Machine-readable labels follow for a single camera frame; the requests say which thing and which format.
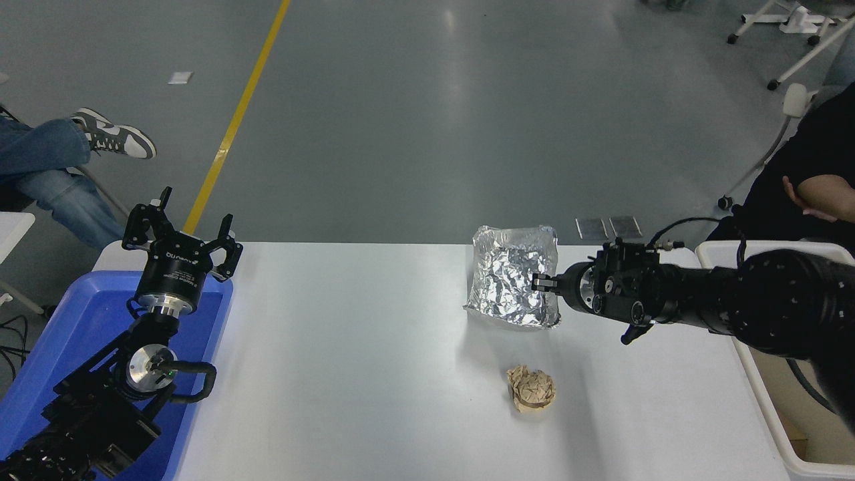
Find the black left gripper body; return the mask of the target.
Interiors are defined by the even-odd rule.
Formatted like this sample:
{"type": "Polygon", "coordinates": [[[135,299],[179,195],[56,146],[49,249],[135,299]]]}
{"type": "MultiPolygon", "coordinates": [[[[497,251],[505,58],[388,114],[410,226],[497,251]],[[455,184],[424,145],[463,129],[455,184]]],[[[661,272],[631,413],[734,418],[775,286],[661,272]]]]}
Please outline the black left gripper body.
{"type": "Polygon", "coordinates": [[[167,295],[198,303],[212,268],[210,253],[202,246],[204,241],[199,238],[154,241],[136,290],[137,302],[141,303],[144,297],[167,295]]]}

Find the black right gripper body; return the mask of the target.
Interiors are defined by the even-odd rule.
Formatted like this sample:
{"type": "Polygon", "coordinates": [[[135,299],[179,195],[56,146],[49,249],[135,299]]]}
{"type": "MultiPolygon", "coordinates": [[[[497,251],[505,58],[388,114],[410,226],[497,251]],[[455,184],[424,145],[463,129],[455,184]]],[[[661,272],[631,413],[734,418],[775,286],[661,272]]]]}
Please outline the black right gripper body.
{"type": "Polygon", "coordinates": [[[659,250],[643,243],[614,240],[601,250],[601,315],[630,328],[651,328],[653,278],[660,265],[659,250]]]}

